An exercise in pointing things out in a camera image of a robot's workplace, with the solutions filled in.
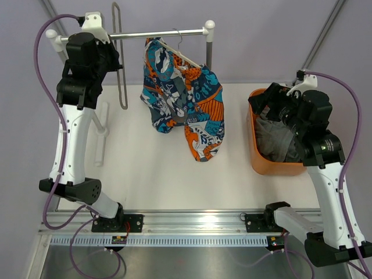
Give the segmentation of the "grey shorts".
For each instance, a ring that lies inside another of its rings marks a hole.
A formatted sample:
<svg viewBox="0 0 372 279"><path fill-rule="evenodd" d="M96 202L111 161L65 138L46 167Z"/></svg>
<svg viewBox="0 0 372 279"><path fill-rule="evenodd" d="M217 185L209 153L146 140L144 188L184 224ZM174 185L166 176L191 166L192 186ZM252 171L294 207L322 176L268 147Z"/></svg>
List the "grey shorts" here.
<svg viewBox="0 0 372 279"><path fill-rule="evenodd" d="M294 136L282 122L271 121L264 111L255 120L255 138L259 153L267 160L278 163L300 163Z"/></svg>

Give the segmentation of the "grey clothes hanger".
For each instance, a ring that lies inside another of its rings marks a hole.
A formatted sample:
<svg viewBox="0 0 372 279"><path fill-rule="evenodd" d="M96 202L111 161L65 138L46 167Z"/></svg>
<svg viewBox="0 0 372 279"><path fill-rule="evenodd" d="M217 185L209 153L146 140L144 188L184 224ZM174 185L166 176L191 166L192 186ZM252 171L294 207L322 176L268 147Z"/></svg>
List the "grey clothes hanger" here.
<svg viewBox="0 0 372 279"><path fill-rule="evenodd" d="M112 27L113 33L122 32L121 24L121 11L120 6L117 2L112 2L111 5L112 11ZM127 84L126 84L126 70L124 64L124 47L122 40L114 40L114 46L119 52L119 64L120 69L117 71L117 87L119 92L119 104L123 110L128 109L128 99L127 99Z"/></svg>

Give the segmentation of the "cream clothes hanger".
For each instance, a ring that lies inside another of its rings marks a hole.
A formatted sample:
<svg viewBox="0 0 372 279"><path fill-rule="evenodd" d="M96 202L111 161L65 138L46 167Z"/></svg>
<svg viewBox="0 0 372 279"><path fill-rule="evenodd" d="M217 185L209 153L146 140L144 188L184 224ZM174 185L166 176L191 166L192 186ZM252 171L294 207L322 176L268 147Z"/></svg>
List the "cream clothes hanger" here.
<svg viewBox="0 0 372 279"><path fill-rule="evenodd" d="M183 36L181 35L180 31L178 31L177 29L174 29L174 31L177 32L178 36L181 38L180 42L178 43L178 49L174 49L172 48L171 46L167 45L165 42L163 42L162 40L158 40L158 43L166 48L168 51L171 51L173 54L176 54L179 58L181 58L182 60L188 62L191 66L193 67L196 67L196 68L199 68L201 69L202 66L195 63L194 61L192 61L191 59L189 59L188 57L184 56L181 52L180 52L180 44L182 43L183 41Z"/></svg>

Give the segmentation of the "colourful patterned shorts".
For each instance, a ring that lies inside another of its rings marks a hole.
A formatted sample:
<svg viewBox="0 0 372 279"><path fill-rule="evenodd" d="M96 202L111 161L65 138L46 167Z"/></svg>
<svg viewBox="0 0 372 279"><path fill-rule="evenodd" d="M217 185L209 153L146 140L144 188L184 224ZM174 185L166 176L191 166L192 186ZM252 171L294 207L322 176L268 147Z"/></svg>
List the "colourful patterned shorts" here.
<svg viewBox="0 0 372 279"><path fill-rule="evenodd" d="M162 38L148 38L140 99L157 132L167 134L183 127L197 162L217 155L225 136L223 87L206 65L193 65L170 50Z"/></svg>

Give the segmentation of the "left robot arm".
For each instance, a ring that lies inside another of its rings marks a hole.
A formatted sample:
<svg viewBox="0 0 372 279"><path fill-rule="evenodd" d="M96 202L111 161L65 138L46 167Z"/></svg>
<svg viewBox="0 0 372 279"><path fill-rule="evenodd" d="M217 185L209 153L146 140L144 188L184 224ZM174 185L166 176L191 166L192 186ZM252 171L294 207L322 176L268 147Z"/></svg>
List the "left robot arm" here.
<svg viewBox="0 0 372 279"><path fill-rule="evenodd" d="M92 209L98 215L94 232L120 231L126 226L122 205L103 192L100 180L85 175L88 130L98 122L95 109L103 79L121 68L119 54L109 40L88 32L71 35L66 50L69 58L56 87L62 117L55 165L49 177L39 182L39 189Z"/></svg>

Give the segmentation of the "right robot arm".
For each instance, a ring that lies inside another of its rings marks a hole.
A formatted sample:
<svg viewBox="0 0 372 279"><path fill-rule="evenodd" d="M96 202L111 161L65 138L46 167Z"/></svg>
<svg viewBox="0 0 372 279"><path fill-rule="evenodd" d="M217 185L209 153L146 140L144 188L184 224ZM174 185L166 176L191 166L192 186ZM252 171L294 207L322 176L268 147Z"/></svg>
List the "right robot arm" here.
<svg viewBox="0 0 372 279"><path fill-rule="evenodd" d="M281 122L294 136L295 148L312 180L323 218L318 226L285 202L266 206L264 226L285 229L305 247L316 267L371 257L371 242L360 231L342 173L346 159L340 139L328 130L332 105L327 94L294 90L272 83L248 99L255 115L268 110L267 118Z"/></svg>

